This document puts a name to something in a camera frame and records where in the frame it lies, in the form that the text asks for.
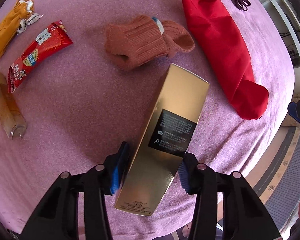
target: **pink fabric surface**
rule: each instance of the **pink fabric surface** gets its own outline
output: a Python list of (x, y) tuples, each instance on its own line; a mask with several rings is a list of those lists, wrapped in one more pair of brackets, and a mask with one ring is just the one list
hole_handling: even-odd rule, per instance
[[(232, 0), (221, 1), (242, 32), (256, 83), (269, 90), (268, 108), (258, 120), (236, 114), (198, 45), (191, 53), (160, 58), (127, 73), (111, 64), (104, 49), (107, 23), (125, 23), (145, 14), (186, 26), (181, 0), (34, 0), (35, 11), (44, 16), (13, 39), (0, 59), (0, 71), (7, 76), (13, 61), (56, 20), (63, 21), (74, 44), (37, 66), (14, 93), (28, 125), (24, 138), (9, 141), (0, 125), (0, 219), (5, 226), (20, 233), (61, 172), (86, 172), (115, 153), (124, 140), (135, 146), (159, 78), (170, 63), (211, 84), (188, 151), (215, 171), (251, 171), (285, 117), (294, 72), (258, 0), (250, 0), (247, 12), (239, 11)], [(6, 0), (0, 21), (15, 2)], [(115, 210), (114, 199), (106, 196), (115, 240), (171, 233), (192, 220), (195, 203), (195, 196), (181, 188), (178, 175), (152, 217)], [(79, 231), (84, 233), (82, 219)]]

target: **white drawstring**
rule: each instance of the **white drawstring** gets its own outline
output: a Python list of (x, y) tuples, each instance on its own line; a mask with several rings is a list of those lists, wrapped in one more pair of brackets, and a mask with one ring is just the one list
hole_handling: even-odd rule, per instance
[(152, 17), (151, 19), (153, 19), (154, 20), (154, 22), (157, 24), (157, 26), (158, 26), (158, 28), (159, 28), (159, 30), (160, 30), (160, 32), (161, 32), (161, 35), (164, 33), (164, 28), (163, 28), (163, 26), (162, 26), (162, 23), (159, 21), (159, 19), (158, 18), (156, 18), (156, 17)]
[(21, 19), (20, 26), (17, 29), (17, 35), (23, 33), (26, 30), (27, 25), (30, 25), (32, 23), (35, 23), (37, 20), (39, 20), (43, 15), (39, 15), (37, 13), (33, 13), (28, 19)]

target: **yellow cloth bag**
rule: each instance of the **yellow cloth bag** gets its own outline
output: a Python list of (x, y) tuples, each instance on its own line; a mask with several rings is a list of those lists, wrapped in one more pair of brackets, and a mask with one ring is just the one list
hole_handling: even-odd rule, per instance
[(0, 58), (16, 34), (21, 19), (28, 19), (33, 12), (33, 0), (18, 0), (14, 8), (0, 23)]

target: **brown sock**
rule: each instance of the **brown sock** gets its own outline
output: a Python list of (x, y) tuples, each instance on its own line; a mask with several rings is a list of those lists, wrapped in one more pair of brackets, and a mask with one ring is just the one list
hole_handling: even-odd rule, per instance
[(185, 28), (172, 21), (162, 25), (163, 34), (155, 21), (145, 15), (127, 24), (108, 24), (107, 54), (120, 69), (129, 71), (157, 57), (173, 57), (177, 52), (193, 50), (194, 41)]

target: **l'oreal box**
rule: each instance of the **l'oreal box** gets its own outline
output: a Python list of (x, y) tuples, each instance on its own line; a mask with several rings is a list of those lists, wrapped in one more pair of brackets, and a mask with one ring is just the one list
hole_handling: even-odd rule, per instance
[(168, 190), (188, 148), (209, 83), (171, 64), (116, 196), (115, 208), (151, 216)]

